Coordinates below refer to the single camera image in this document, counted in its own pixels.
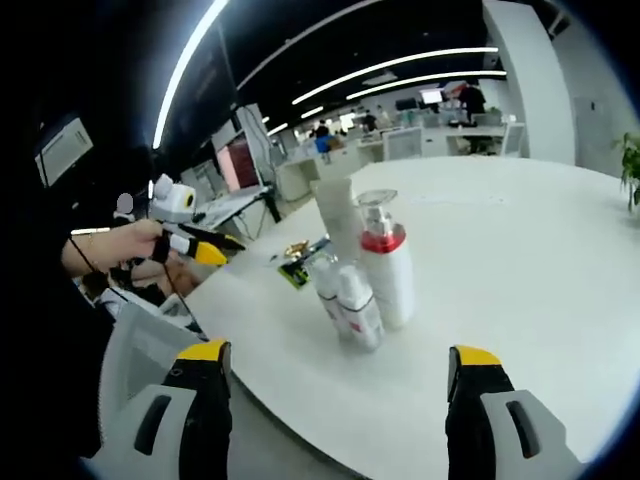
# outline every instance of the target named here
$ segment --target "computer monitor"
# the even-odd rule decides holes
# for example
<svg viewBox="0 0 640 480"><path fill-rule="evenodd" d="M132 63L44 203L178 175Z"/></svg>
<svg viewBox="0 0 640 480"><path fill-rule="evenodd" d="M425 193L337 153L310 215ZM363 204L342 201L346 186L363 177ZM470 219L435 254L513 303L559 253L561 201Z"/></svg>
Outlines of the computer monitor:
<svg viewBox="0 0 640 480"><path fill-rule="evenodd" d="M420 95L422 96L422 101L425 105L442 102L442 90L439 88L420 90Z"/></svg>
<svg viewBox="0 0 640 480"><path fill-rule="evenodd" d="M403 110L413 110L418 108L418 102L415 98L405 98L403 100L396 101L396 110L399 112Z"/></svg>

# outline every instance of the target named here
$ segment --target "linear led light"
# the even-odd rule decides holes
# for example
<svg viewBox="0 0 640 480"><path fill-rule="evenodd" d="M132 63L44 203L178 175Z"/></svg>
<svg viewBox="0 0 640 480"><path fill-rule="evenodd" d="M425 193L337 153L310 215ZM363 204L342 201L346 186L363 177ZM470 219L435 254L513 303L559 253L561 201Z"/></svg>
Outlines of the linear led light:
<svg viewBox="0 0 640 480"><path fill-rule="evenodd" d="M187 69L187 65L189 64L189 60L198 48L198 45L204 38L207 30L214 22L214 20L220 15L220 12L225 7L225 5L229 2L229 0L214 0L209 9L205 12L204 16L196 25L195 30L189 37L189 41L182 50L180 54L180 58L178 58L178 63L176 63L175 68L173 69L173 73L171 74L171 79L169 80L169 86L167 87L167 91L164 94L164 98L162 99L162 106L160 107L160 114L158 115L158 123L156 124L156 133L153 136L153 148L160 147L160 142L162 141L162 134L164 132L164 126L167 122L167 117L169 116L169 109L171 108L171 102L173 101L173 97L178 90L178 84L182 79L182 75L184 71Z"/></svg>
<svg viewBox="0 0 640 480"><path fill-rule="evenodd" d="M79 228L78 230L71 230L71 235L89 235L91 233L104 233L111 230L109 227L104 228Z"/></svg>
<svg viewBox="0 0 640 480"><path fill-rule="evenodd" d="M287 128L288 126L289 126L288 123L283 123L282 125L278 125L276 128L274 128L270 132L267 132L267 135L269 135L269 136L275 135L276 133L281 132L282 130Z"/></svg>
<svg viewBox="0 0 640 480"><path fill-rule="evenodd" d="M313 97L314 95L327 90L328 88L335 87L336 85L346 82L347 80L351 80L352 78L359 77L360 75L365 75L367 73L374 72L376 70L380 70L382 68L391 67L393 65L398 65L400 63L412 62L414 60L421 60L423 58L431 58L431 57L441 57L443 55L458 55L461 53L496 53L498 51L497 47L472 47L472 48L450 48L448 50L435 50L433 52L425 52L425 53L417 53L415 55L408 55L406 57L396 58L395 60L389 60L387 62L378 63L377 65L373 65L371 67L363 68L362 70L358 70L357 72L350 73L345 75L344 77L340 77L336 80L332 80L329 83L321 85L318 88L314 88L308 93L305 93L301 97L296 98L291 105L297 105L300 102L305 101L308 98Z"/></svg>
<svg viewBox="0 0 640 480"><path fill-rule="evenodd" d="M397 82L385 83L384 85L378 85L377 87L368 88L360 92L347 95L347 100L369 95L370 93L379 92L380 90L386 90L387 88L399 87L400 85L407 85L409 83L427 82L429 80L438 80L441 78L451 77L481 77L485 75L506 77L507 72L503 70L472 70L470 72L449 72L438 73L435 75L424 75L422 77L407 78L405 80L398 80Z"/></svg>
<svg viewBox="0 0 640 480"><path fill-rule="evenodd" d="M314 108L313 110L309 110L308 112L305 112L302 115L300 115L300 118L310 117L311 115L315 115L316 113L321 112L322 110L324 110L324 107Z"/></svg>

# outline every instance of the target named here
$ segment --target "black ceiling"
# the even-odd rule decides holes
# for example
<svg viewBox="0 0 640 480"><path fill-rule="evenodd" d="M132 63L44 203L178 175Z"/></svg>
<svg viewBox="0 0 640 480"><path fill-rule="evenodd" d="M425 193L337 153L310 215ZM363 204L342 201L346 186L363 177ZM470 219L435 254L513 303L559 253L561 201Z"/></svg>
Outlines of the black ceiling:
<svg viewBox="0 0 640 480"><path fill-rule="evenodd" d="M255 1L239 0L238 3ZM276 3L291 2L280 0ZM355 2L336 2L335 9L350 3ZM406 55L485 46L486 35L480 0L385 0L345 15L295 43L255 75L241 94L248 102L258 102L263 114L271 117L273 125L296 121L300 114L316 106L344 104L348 94L367 88L362 85L363 80L382 72L350 80L299 105L291 105L293 99L322 84ZM282 46L288 38L276 32L270 36L272 50ZM251 47L243 45L236 37L229 38L229 44L234 74L241 72L237 76L242 79L251 67L244 61L243 51ZM482 62L481 54L456 55L410 62L390 70L399 79L404 79L433 73L481 70Z"/></svg>
<svg viewBox="0 0 640 480"><path fill-rule="evenodd" d="M66 0L82 18L60 27L70 48L50 88L43 117L55 120L77 111L102 143L150 145L171 72L211 0ZM372 1L292 44L234 93L256 66L309 27L356 0L229 0L188 65L167 124L167 142L198 144L231 114L236 103L257 102L265 115L295 122L301 113L345 102L362 89L359 78L300 105L291 101L354 70L404 55L486 45L481 0ZM534 6L553 20L543 0ZM222 54L221 28L231 66ZM427 59L392 67L408 78L430 73L482 69L482 55Z"/></svg>

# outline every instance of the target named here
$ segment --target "round white table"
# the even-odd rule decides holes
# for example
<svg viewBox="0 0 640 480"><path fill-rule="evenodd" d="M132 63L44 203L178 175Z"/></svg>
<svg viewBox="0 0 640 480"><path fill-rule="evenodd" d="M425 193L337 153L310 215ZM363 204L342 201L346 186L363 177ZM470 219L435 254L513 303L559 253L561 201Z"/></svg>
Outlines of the round white table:
<svg viewBox="0 0 640 480"><path fill-rule="evenodd" d="M308 286L270 259L323 226L315 202L213 274L188 303L233 369L293 431L374 479L445 479L448 348L503 362L589 461L640 378L640 222L618 179L527 159L448 157L369 165L357 193L399 191L418 312L373 354L338 343Z"/></svg>

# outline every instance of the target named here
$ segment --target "office chair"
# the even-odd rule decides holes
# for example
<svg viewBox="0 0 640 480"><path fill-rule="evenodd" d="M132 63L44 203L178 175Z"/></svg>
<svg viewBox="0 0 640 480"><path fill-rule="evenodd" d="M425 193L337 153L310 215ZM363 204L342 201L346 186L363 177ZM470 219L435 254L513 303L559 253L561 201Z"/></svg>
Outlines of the office chair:
<svg viewBox="0 0 640 480"><path fill-rule="evenodd" d="M524 123L508 123L507 131L502 140L502 148L500 149L501 157L520 157L522 150L522 142L525 135Z"/></svg>
<svg viewBox="0 0 640 480"><path fill-rule="evenodd" d="M202 343L194 334L161 316L127 303L116 318L100 375L98 414L104 434L129 399L147 385L161 384L178 353Z"/></svg>
<svg viewBox="0 0 640 480"><path fill-rule="evenodd" d="M382 137L384 161L422 158L422 128L405 128Z"/></svg>
<svg viewBox="0 0 640 480"><path fill-rule="evenodd" d="M499 127L502 125L502 116L495 113L475 113L471 115L471 121L479 127Z"/></svg>
<svg viewBox="0 0 640 480"><path fill-rule="evenodd" d="M440 127L440 115L435 113L428 113L422 116L422 123L424 128L439 128Z"/></svg>

